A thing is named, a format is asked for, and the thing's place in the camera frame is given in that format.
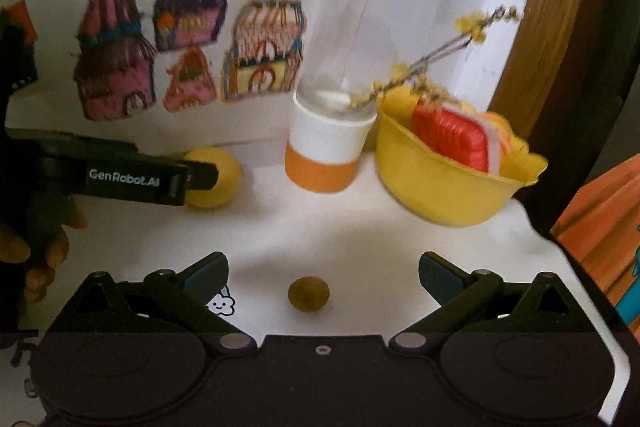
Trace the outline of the person's left hand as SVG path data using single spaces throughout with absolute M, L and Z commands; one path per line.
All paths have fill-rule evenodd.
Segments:
M 65 228 L 82 230 L 87 220 L 73 196 L 58 205 L 61 221 L 46 231 L 18 231 L 15 225 L 1 223 L 1 262 L 19 265 L 25 303 L 39 303 L 55 279 L 56 269 L 70 252 Z

